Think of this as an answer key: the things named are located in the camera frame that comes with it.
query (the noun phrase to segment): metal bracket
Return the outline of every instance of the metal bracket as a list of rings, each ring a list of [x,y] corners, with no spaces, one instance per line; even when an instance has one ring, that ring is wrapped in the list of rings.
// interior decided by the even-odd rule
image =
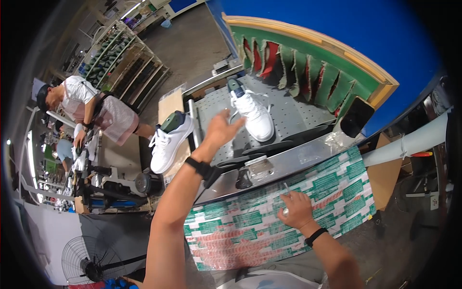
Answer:
[[[274,166],[266,155],[254,160],[249,160],[245,162],[244,165],[245,168],[249,170],[249,179],[251,180],[259,180],[273,174]]]

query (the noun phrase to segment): perforated metal plate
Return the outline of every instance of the perforated metal plate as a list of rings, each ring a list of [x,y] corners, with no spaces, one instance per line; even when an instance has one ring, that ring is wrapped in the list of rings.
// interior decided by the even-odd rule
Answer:
[[[280,142],[290,135],[312,129],[319,124],[335,119],[327,109],[296,101],[290,96],[288,89],[278,90],[249,75],[241,77],[239,80],[253,92],[267,95],[267,97],[257,95],[254,98],[265,107],[271,105],[270,113],[274,122],[274,135],[269,141],[262,143],[256,141],[245,128],[242,128],[233,141],[220,148],[211,163],[212,165],[240,157],[244,150]],[[236,111],[235,108],[231,107],[227,87],[207,94],[203,99],[196,101],[195,106],[198,111],[201,135],[205,135],[210,120],[219,111],[225,108],[230,109],[231,114]],[[231,122],[238,118],[239,114],[233,117]]]

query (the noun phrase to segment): electric fan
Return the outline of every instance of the electric fan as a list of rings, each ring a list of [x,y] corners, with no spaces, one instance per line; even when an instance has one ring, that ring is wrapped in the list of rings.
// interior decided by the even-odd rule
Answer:
[[[121,261],[103,240],[80,236],[70,240],[62,251],[61,264],[67,283],[89,284],[126,275],[125,265],[146,259],[146,255]]]

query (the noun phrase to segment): white sneaker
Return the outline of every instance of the white sneaker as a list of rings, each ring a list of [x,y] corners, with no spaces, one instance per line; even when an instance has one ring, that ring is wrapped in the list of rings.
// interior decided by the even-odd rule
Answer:
[[[237,93],[245,92],[241,97],[236,97]],[[260,102],[253,99],[251,95],[256,95],[251,90],[230,90],[231,106],[235,107],[237,112],[246,117],[245,128],[249,134],[257,141],[263,142],[269,140],[274,134],[274,124],[269,108],[264,107]]]
[[[170,133],[157,128],[149,143],[150,148],[154,146],[151,159],[151,170],[154,173],[163,173],[172,165],[176,151],[193,129],[193,119],[189,115],[185,115],[183,124]]]

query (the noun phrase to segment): wooden frame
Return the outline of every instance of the wooden frame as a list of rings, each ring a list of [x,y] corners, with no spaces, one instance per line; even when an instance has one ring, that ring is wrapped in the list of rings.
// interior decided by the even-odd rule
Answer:
[[[377,63],[354,50],[352,47],[325,34],[305,27],[266,18],[227,16],[224,12],[221,13],[221,16],[231,36],[233,36],[233,33],[230,26],[248,27],[278,33],[318,46],[354,64],[379,83],[377,89],[373,91],[367,99],[367,102],[371,104],[375,110],[377,110],[399,86],[399,82]]]

